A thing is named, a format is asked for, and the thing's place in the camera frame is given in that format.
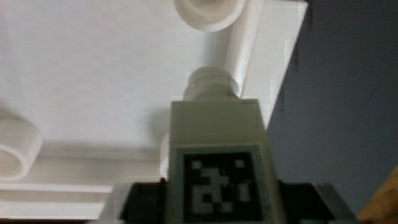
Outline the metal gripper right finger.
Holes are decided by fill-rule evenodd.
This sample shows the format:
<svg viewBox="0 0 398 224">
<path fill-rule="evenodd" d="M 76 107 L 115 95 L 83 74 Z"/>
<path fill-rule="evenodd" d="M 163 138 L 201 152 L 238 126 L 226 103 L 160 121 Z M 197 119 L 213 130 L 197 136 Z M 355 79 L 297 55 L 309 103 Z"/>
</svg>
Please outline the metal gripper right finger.
<svg viewBox="0 0 398 224">
<path fill-rule="evenodd" d="M 359 224 L 330 183 L 279 183 L 275 224 Z"/>
</svg>

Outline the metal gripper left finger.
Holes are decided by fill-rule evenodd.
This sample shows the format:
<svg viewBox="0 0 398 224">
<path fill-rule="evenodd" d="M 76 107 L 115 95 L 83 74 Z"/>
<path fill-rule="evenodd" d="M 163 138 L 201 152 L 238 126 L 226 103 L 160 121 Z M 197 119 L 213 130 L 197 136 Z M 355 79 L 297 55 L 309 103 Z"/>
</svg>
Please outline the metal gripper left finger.
<svg viewBox="0 0 398 224">
<path fill-rule="evenodd" d="M 103 208 L 103 224 L 165 224 L 167 183 L 117 184 Z"/>
</svg>

